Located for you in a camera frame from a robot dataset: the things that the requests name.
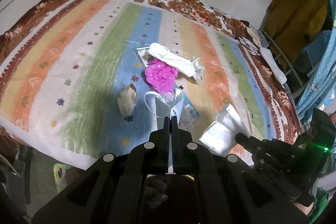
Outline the white tissue pack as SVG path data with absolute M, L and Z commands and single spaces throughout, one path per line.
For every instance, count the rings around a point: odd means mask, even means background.
M 239 133 L 251 136 L 235 108 L 226 103 L 215 120 L 203 131 L 199 141 L 215 154 L 226 156 L 237 145 L 235 136 Z

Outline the clear barcode plastic package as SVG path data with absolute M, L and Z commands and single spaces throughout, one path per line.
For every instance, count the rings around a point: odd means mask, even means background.
M 187 129 L 194 126 L 194 122 L 200 115 L 185 92 L 178 89 L 176 93 L 167 93 L 163 98 L 169 106 L 169 116 L 177 117 L 180 128 Z

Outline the blue surgical face mask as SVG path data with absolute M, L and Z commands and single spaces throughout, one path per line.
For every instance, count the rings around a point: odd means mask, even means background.
M 154 91 L 146 92 L 144 102 L 150 113 L 156 118 L 157 128 L 162 129 L 165 117 L 181 119 L 186 94 L 177 89 L 174 93 L 159 94 Z

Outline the snack wrapper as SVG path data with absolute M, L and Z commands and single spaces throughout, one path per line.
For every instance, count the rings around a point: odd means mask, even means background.
M 129 84 L 121 89 L 117 97 L 120 113 L 124 117 L 132 115 L 137 104 L 137 90 L 133 84 Z

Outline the magenta paper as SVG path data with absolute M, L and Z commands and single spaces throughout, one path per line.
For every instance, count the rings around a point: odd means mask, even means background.
M 148 64 L 145 77 L 153 89 L 160 94 L 173 92 L 178 71 L 159 59 L 152 59 Z

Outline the white plastic wrapper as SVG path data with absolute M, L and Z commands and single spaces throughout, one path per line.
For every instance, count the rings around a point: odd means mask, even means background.
M 200 57 L 186 59 L 172 53 L 167 47 L 158 43 L 152 43 L 147 52 L 156 59 L 175 68 L 186 77 L 192 77 L 198 85 L 203 83 L 203 72 L 205 71 L 205 67 L 200 64 Z

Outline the green white eye-drops box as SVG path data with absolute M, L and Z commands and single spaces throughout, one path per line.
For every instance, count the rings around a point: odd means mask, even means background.
M 149 59 L 153 59 L 151 55 L 148 52 L 149 47 L 142 47 L 142 48 L 137 48 L 136 49 L 136 54 L 139 58 L 139 62 L 141 63 L 143 68 L 146 68 L 148 64 Z

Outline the black gold-rimmed trash bin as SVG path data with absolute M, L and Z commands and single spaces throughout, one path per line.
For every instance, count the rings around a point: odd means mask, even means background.
M 193 207 L 196 199 L 193 178 L 176 174 L 147 177 L 143 201 L 150 209 L 185 209 Z

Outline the blue patterned fabric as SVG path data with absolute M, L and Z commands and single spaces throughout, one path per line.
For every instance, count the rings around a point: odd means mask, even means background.
M 326 27 L 304 48 L 313 73 L 301 94 L 296 110 L 300 120 L 308 122 L 316 107 L 322 110 L 335 94 L 335 0 L 328 0 Z

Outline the white metal rack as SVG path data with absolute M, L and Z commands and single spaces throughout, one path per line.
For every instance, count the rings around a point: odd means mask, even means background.
M 277 45 L 271 36 L 262 28 L 258 30 L 261 35 L 261 44 L 266 46 L 272 53 L 275 63 L 280 70 L 286 75 L 286 88 L 289 89 L 295 101 L 303 95 L 309 80 L 317 69 L 311 65 L 309 57 L 306 53 L 300 53 L 298 60 L 291 63 L 284 51 Z

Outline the green cartoon slipper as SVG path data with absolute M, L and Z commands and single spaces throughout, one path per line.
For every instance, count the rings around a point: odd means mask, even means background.
M 53 172 L 58 194 L 75 179 L 75 171 L 74 167 L 68 164 L 56 163 L 54 165 Z

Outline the yellow hanging garment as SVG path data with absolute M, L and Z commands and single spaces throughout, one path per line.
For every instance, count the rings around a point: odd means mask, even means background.
M 275 42 L 271 51 L 282 51 L 293 64 L 303 48 L 331 26 L 329 0 L 273 0 L 262 28 Z

